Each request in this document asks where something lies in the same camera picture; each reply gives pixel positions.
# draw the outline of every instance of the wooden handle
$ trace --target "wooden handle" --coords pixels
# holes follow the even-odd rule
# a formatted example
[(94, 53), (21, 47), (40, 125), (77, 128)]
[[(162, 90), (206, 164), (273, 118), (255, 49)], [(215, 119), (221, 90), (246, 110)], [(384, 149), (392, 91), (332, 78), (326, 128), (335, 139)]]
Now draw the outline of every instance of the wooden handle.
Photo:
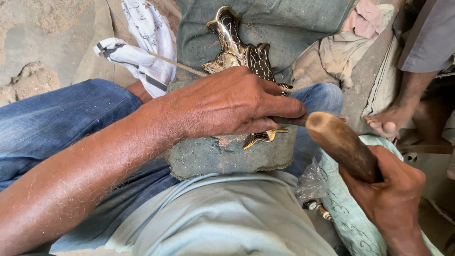
[(351, 176), (368, 183), (383, 181), (376, 157), (338, 117), (313, 112), (308, 115), (306, 128), (311, 138)]
[[(299, 118), (282, 118), (277, 116), (269, 116), (275, 123), (293, 124), (298, 126), (306, 126), (308, 115), (303, 115)], [(338, 117), (343, 123), (346, 122), (347, 118)]]

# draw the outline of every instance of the blue denim jeans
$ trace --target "blue denim jeans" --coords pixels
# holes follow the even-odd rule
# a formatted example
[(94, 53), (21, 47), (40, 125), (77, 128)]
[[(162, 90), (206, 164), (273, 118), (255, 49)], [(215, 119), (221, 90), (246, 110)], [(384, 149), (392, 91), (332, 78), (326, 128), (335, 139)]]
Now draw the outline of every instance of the blue denim jeans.
[[(292, 93), (307, 112), (338, 115), (342, 93), (318, 83)], [(101, 79), (87, 80), (0, 108), (0, 191), (46, 158), (85, 136), (126, 117), (140, 106), (128, 90)], [(298, 128), (294, 161), (284, 171), (299, 177), (319, 147)], [(97, 248), (140, 205), (177, 184), (162, 159), (148, 161), (105, 198), (77, 227), (61, 237), (51, 252)]]

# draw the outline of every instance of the rope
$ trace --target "rope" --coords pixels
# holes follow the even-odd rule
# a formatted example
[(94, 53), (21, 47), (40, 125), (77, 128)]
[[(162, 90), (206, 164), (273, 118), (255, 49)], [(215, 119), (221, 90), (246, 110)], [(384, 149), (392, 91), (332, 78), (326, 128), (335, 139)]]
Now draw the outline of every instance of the rope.
[(176, 62), (176, 61), (170, 60), (170, 59), (168, 59), (168, 58), (166, 58), (166, 57), (163, 57), (163, 56), (158, 55), (158, 54), (156, 54), (156, 53), (153, 53), (153, 52), (151, 52), (151, 51), (147, 51), (147, 52), (150, 53), (151, 55), (157, 57), (158, 59), (162, 59), (162, 60), (164, 60), (164, 61), (166, 61), (166, 62), (169, 62), (169, 63), (171, 63), (171, 64), (173, 64), (173, 65), (175, 65), (175, 66), (177, 66), (177, 67), (179, 67), (179, 68), (181, 68), (181, 69), (184, 69), (184, 70), (186, 70), (186, 71), (188, 71), (188, 72), (190, 72), (190, 73), (193, 73), (193, 74), (195, 74), (195, 75), (198, 75), (198, 76), (200, 76), (200, 77), (206, 77), (206, 76), (208, 76), (208, 74), (206, 74), (206, 73), (202, 73), (202, 72), (200, 72), (200, 71), (197, 71), (197, 70), (195, 70), (195, 69), (192, 69), (192, 68), (190, 68), (190, 67), (187, 67), (187, 66), (185, 66), (185, 65), (183, 65), (183, 64), (180, 64), (180, 63), (178, 63), (178, 62)]

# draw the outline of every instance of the left hand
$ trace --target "left hand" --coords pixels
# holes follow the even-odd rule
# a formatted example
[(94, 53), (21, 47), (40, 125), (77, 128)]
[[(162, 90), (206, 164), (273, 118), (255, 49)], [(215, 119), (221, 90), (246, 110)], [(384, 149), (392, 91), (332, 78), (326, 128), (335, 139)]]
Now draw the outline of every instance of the left hand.
[(264, 132), (279, 128), (267, 116), (298, 118), (306, 113), (298, 99), (281, 96), (274, 82), (253, 75), (245, 67), (231, 67), (199, 79), (157, 100), (182, 130), (183, 138)]

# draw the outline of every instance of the hand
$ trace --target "hand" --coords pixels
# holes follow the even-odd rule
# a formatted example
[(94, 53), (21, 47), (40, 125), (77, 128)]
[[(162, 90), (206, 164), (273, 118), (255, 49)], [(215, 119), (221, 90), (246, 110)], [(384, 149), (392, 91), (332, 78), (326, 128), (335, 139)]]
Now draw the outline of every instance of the hand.
[(281, 96), (281, 87), (245, 67), (231, 67), (163, 96), (183, 137), (264, 132), (279, 128), (267, 116), (298, 118), (299, 100)]
[(382, 146), (368, 146), (384, 182), (368, 184), (340, 168), (349, 192), (387, 241), (392, 255), (430, 255), (417, 222), (425, 174)]

